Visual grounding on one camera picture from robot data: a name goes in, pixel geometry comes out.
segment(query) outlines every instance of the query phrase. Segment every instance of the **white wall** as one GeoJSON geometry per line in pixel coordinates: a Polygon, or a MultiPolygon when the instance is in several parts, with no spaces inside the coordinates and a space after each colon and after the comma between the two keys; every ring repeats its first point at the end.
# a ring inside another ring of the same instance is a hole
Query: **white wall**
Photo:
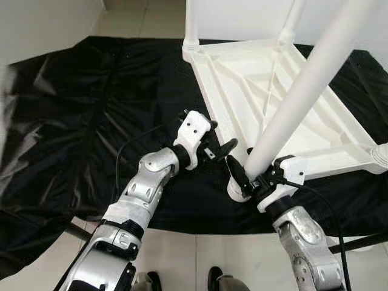
{"type": "MultiPolygon", "coordinates": [[[[296,43],[314,44],[345,0],[307,0],[296,30],[296,43]]],[[[358,49],[366,49],[388,70],[388,1],[360,33],[358,49]]],[[[201,0],[199,37],[263,39],[279,34],[292,0],[201,0]]]]}
{"type": "Polygon", "coordinates": [[[101,10],[101,0],[0,0],[0,65],[73,46],[101,10]]]}

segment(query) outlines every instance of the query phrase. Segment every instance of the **black plastic sheet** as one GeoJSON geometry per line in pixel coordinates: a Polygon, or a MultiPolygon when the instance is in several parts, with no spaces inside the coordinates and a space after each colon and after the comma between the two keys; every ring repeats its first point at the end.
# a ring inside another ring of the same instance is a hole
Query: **black plastic sheet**
{"type": "MultiPolygon", "coordinates": [[[[181,40],[89,37],[71,49],[13,64],[3,92],[10,117],[0,168],[0,278],[32,263],[74,216],[98,220],[109,205],[115,158],[129,138],[184,109],[208,116],[181,40]]],[[[298,49],[307,56],[311,47],[298,49]]],[[[378,143],[388,142],[388,75],[365,51],[354,51],[331,83],[378,143]]],[[[142,155],[172,143],[170,124],[131,144],[120,185],[142,155]]],[[[212,136],[211,142],[217,142],[212,136]]],[[[150,227],[186,233],[272,232],[270,218],[251,202],[229,199],[225,162],[184,172],[165,187],[150,227]]],[[[388,176],[364,171],[308,181],[341,214],[346,235],[388,228],[388,176]]],[[[330,212],[314,195],[295,198],[327,233],[330,212]]]]}

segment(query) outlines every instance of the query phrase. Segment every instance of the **black shoe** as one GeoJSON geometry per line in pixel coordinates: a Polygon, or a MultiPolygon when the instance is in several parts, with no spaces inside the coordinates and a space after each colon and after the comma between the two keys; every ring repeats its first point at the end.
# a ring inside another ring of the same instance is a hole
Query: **black shoe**
{"type": "Polygon", "coordinates": [[[217,278],[222,276],[223,272],[219,267],[211,267],[207,276],[207,291],[218,291],[217,278]]]}
{"type": "Polygon", "coordinates": [[[148,277],[152,280],[152,291],[162,291],[162,284],[160,283],[160,278],[156,272],[148,272],[148,277]]]}

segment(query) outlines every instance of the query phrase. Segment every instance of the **person's foot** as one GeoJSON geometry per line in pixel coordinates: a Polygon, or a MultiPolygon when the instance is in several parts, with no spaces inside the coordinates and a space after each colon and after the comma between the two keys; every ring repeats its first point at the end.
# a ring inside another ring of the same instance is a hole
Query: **person's foot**
{"type": "Polygon", "coordinates": [[[207,291],[218,291],[218,282],[217,278],[222,276],[222,270],[215,266],[211,267],[209,274],[207,275],[207,291]]]}
{"type": "Polygon", "coordinates": [[[148,277],[152,280],[152,291],[162,291],[162,284],[160,283],[160,278],[156,272],[148,272],[148,277]]]}

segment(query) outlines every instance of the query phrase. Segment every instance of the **tile floor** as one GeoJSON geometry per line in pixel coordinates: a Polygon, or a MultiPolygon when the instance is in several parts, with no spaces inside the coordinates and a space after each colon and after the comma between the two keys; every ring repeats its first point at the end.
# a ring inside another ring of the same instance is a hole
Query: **tile floor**
{"type": "MultiPolygon", "coordinates": [[[[106,0],[93,34],[123,38],[183,38],[185,0],[106,0]]],[[[93,224],[76,219],[92,231],[93,224]]],[[[148,230],[135,266],[157,270],[166,291],[205,291],[213,265],[243,280],[252,290],[297,290],[287,254],[276,235],[187,235],[148,230]]],[[[82,242],[64,233],[32,265],[0,281],[0,290],[49,291],[82,242]]],[[[388,290],[388,244],[348,252],[354,291],[388,290]]]]}

